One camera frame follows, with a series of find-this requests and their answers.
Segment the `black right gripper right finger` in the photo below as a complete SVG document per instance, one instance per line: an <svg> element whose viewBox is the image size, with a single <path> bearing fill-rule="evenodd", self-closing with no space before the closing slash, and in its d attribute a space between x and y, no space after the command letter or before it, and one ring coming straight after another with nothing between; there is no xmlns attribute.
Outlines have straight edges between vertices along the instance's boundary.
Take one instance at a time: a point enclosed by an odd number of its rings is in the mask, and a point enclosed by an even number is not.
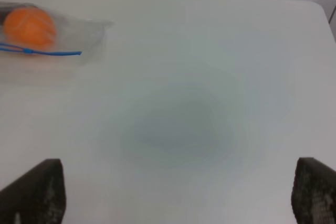
<svg viewBox="0 0 336 224"><path fill-rule="evenodd" d="M299 224L335 223L335 170L315 158L299 158L291 206Z"/></svg>

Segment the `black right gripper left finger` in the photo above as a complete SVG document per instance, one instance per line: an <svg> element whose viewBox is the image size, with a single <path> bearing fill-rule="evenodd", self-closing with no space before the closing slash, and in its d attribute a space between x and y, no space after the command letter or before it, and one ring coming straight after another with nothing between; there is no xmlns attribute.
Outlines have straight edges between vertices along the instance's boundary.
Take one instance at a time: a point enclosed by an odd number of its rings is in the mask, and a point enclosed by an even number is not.
<svg viewBox="0 0 336 224"><path fill-rule="evenodd" d="M1 190L1 223L62 223L65 180L60 159L46 159Z"/></svg>

